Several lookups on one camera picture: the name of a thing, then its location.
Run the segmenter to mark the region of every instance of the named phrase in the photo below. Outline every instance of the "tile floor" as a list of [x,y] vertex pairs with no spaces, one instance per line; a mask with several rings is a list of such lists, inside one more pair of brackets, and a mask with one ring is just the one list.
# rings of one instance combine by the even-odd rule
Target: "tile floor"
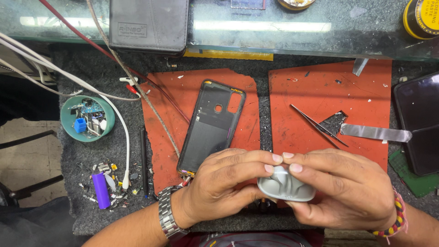
[[[14,119],[0,127],[0,143],[10,142],[47,130],[58,131],[59,121]],[[49,135],[7,149],[0,149],[0,181],[11,190],[53,178],[61,174],[61,144]],[[20,207],[36,207],[66,196],[64,181],[32,193],[19,201]]]

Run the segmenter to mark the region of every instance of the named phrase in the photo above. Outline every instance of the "circuit board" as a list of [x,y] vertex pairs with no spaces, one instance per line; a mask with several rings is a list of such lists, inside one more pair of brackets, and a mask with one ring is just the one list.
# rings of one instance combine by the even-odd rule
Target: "circuit board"
[[418,198],[434,191],[439,184],[438,174],[430,174],[420,177],[412,173],[409,169],[405,153],[401,153],[401,150],[394,152],[389,157],[389,163],[401,177],[402,181]]
[[96,112],[103,112],[104,109],[96,102],[92,101],[90,106],[86,106],[87,103],[80,103],[77,105],[73,105],[68,107],[67,109],[80,109],[82,114],[85,113],[96,113]]

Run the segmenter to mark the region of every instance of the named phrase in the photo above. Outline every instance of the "tweezers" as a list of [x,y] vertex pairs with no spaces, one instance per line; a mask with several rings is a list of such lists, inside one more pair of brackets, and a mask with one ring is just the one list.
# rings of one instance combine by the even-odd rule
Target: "tweezers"
[[349,147],[346,143],[344,143],[342,140],[340,140],[337,136],[335,136],[334,134],[332,134],[329,130],[327,130],[325,127],[321,126],[318,122],[314,121],[312,118],[308,117],[306,114],[304,114],[303,112],[301,112],[299,109],[297,109],[297,107],[295,107],[293,104],[291,104],[292,107],[294,107],[294,109],[296,109],[300,114],[302,114],[302,116],[314,127],[314,129],[316,129],[323,137],[325,137],[330,143],[332,143],[334,145],[334,147],[336,147],[337,149],[340,149],[328,136],[326,136],[321,130],[319,130],[319,128],[317,128],[316,124],[324,129],[326,132],[329,133],[330,136],[332,136],[333,138],[335,138],[337,141],[343,143],[346,147]]

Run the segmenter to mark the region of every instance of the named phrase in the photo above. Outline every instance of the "finger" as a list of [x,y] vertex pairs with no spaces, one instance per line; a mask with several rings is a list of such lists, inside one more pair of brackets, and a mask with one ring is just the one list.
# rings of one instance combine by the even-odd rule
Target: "finger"
[[286,158],[285,154],[282,155],[284,155],[285,163],[305,165],[356,182],[363,182],[366,179],[365,175],[370,173],[364,164],[336,153],[297,153],[292,158]]
[[320,149],[320,150],[314,150],[314,151],[311,151],[311,152],[308,152],[308,153],[336,153],[336,154],[343,155],[343,156],[346,156],[348,158],[351,158],[353,160],[356,160],[356,161],[358,161],[360,163],[369,163],[369,162],[371,162],[370,159],[368,159],[368,158],[366,158],[364,156],[361,156],[361,155],[358,155],[358,154],[349,153],[349,152],[346,152],[346,151],[343,151],[343,150],[339,150],[339,149]]
[[240,189],[239,192],[232,197],[232,203],[236,203],[239,208],[243,208],[262,198],[268,198],[268,196],[262,193],[257,184],[249,184]]
[[297,221],[302,224],[330,227],[335,222],[334,216],[325,213],[321,204],[314,205],[292,201],[285,201],[285,203],[293,209]]
[[352,198],[356,198],[356,196],[352,196],[352,193],[362,194],[363,191],[360,184],[354,181],[317,171],[309,166],[294,163],[290,165],[289,171],[299,181],[342,202],[350,202]]
[[222,167],[211,173],[211,176],[213,184],[217,185],[218,189],[225,190],[252,178],[269,177],[273,172],[273,166],[252,161]]
[[245,149],[224,149],[222,151],[213,153],[211,155],[209,155],[208,158],[216,158],[216,159],[222,159],[224,157],[227,156],[231,156],[231,155],[235,155],[235,154],[241,154],[241,153],[245,153],[247,152],[247,150]]
[[268,165],[279,165],[282,163],[282,156],[264,151],[253,150],[224,157],[217,162],[218,168],[233,164],[258,161]]

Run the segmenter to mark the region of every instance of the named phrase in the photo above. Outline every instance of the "hand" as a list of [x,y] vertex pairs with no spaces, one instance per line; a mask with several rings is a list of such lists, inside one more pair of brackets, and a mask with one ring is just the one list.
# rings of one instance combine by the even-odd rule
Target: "hand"
[[395,223],[392,184],[377,163],[336,149],[282,156],[295,178],[326,194],[317,205],[286,202],[300,223],[377,231]]
[[251,202],[267,198],[256,184],[234,189],[238,183],[273,174],[282,157],[268,151],[226,149],[207,157],[188,187],[171,197],[171,209],[179,227],[236,214]]

